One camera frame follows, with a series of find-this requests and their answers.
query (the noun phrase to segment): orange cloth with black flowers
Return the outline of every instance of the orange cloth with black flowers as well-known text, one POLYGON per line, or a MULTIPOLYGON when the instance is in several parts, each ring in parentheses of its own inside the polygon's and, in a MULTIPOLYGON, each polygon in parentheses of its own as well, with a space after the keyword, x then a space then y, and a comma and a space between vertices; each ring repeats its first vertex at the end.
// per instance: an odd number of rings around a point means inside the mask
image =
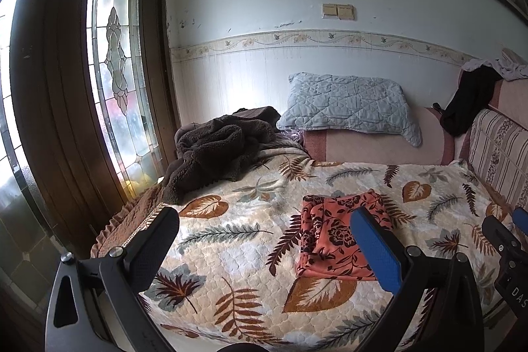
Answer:
POLYGON ((374 190, 344 197, 303 197, 297 275, 341 280, 376 280, 350 233, 350 214, 364 206, 383 228, 392 223, 374 190))

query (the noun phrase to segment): wooden door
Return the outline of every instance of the wooden door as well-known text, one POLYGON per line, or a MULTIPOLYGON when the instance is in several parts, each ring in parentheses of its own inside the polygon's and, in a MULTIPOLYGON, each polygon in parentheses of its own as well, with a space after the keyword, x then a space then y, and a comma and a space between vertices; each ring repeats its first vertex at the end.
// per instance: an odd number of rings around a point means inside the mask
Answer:
MULTIPOLYGON (((10 71, 20 139, 57 235, 87 256, 128 200, 96 110, 86 42, 87 0, 17 0, 10 71)), ((139 0, 138 37, 160 170, 178 128, 165 34, 165 0, 139 0)))

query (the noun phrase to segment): peeling paint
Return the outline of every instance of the peeling paint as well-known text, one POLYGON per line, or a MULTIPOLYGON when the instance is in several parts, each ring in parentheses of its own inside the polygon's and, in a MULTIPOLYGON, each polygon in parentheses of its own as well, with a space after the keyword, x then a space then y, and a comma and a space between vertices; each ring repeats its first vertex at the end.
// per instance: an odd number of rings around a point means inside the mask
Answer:
POLYGON ((275 29, 280 29, 281 27, 288 27, 288 26, 291 26, 292 24, 294 24, 293 21, 291 23, 283 23, 280 26, 275 26, 275 29))

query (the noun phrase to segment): floor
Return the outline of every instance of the floor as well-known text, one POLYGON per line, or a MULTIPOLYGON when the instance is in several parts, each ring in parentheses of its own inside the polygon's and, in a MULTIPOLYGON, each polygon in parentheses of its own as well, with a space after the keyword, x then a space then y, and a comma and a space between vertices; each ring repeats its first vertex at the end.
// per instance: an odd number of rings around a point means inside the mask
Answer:
MULTIPOLYGON (((126 337, 125 332, 122 330, 121 325, 119 325, 117 316, 112 310, 112 306, 106 294, 103 293, 99 300, 102 313, 112 331, 117 346, 125 352, 135 352, 126 337)), ((485 352, 493 352, 495 350, 515 321, 516 318, 510 311, 493 330, 484 330, 485 352)), ((179 334, 170 333, 166 330, 164 330, 163 334, 171 343, 174 350, 179 352, 216 352, 225 346, 225 343, 213 340, 189 339, 179 334)))

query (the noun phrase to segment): light switch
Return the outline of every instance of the light switch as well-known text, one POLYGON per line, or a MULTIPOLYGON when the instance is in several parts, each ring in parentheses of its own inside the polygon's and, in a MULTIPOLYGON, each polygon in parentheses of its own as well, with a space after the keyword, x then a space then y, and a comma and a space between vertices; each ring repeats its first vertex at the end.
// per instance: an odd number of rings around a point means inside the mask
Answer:
POLYGON ((334 3, 323 3, 323 18, 337 18, 337 5, 334 3))
POLYGON ((354 20, 354 7, 352 5, 338 5, 337 16, 340 20, 354 20))

